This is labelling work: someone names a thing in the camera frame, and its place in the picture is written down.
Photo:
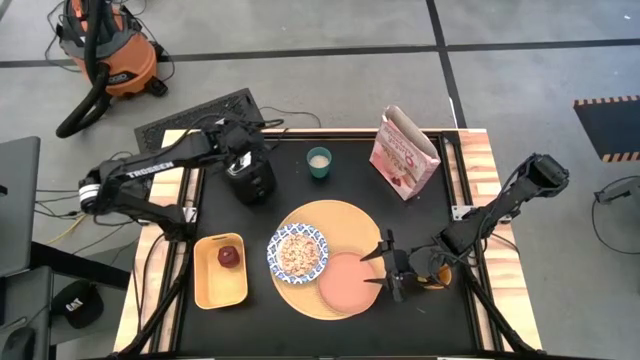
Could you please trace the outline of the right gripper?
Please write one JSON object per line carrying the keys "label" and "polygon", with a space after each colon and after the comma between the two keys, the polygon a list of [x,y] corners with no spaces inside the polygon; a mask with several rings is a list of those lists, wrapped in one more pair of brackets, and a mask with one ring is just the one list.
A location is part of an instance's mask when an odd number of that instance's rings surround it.
{"label": "right gripper", "polygon": [[387,262],[392,262],[389,276],[366,279],[367,283],[379,284],[391,290],[396,302],[404,301],[406,283],[417,285],[440,283],[441,258],[435,246],[420,247],[407,252],[395,250],[394,243],[393,231],[387,229],[382,233],[376,247],[360,259],[364,262],[383,258]]}

